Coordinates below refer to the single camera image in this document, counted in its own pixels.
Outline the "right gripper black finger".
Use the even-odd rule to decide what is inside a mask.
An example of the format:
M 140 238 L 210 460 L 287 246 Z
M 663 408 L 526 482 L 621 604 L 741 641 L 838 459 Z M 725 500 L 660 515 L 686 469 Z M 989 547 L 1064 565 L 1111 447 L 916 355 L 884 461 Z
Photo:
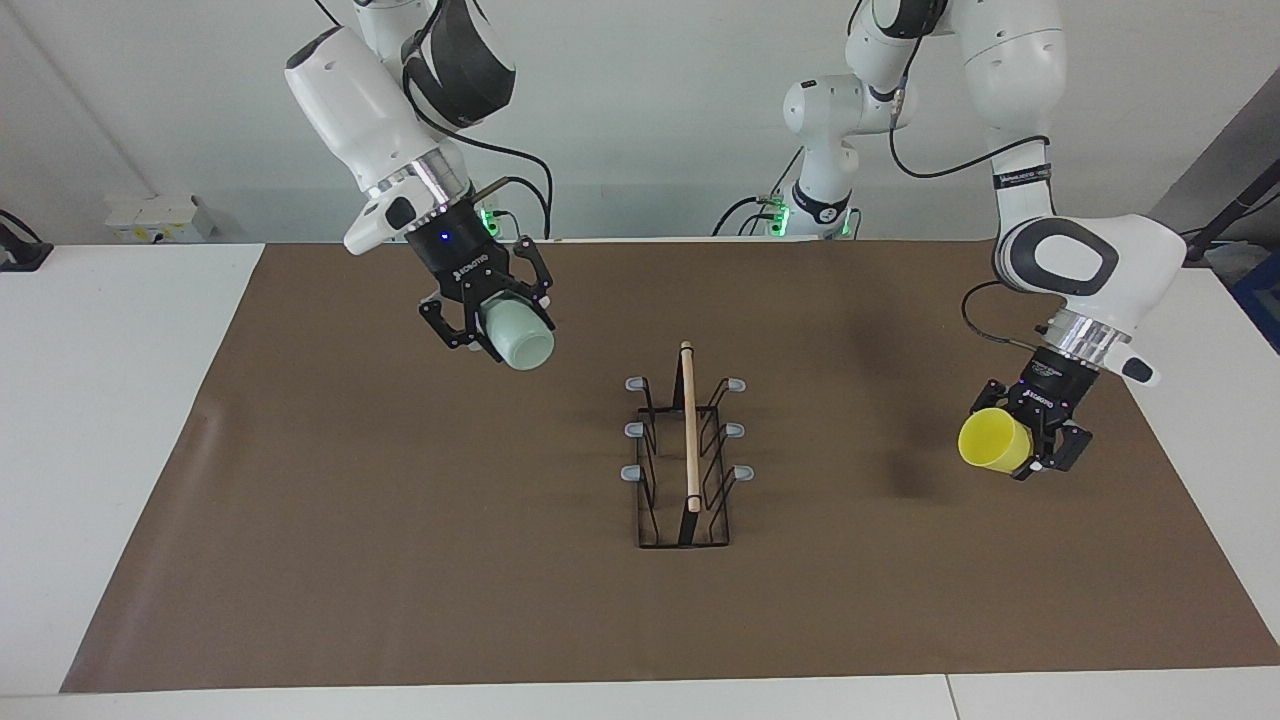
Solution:
M 553 278 L 538 245 L 531 237 L 521 237 L 512 245 L 512 254 L 527 261 L 536 277 L 531 284 L 520 281 L 515 292 L 527 301 L 527 305 L 549 331 L 556 331 L 556 323 L 547 311 L 547 300 L 549 290 L 553 286 Z
M 453 327 L 445 319 L 447 304 L 463 309 L 462 328 Z M 500 363 L 500 354 L 484 327 L 481 304 L 476 295 L 463 293 L 461 300 L 451 300 L 435 292 L 419 302 L 419 314 L 449 348 L 483 350 L 495 363 Z

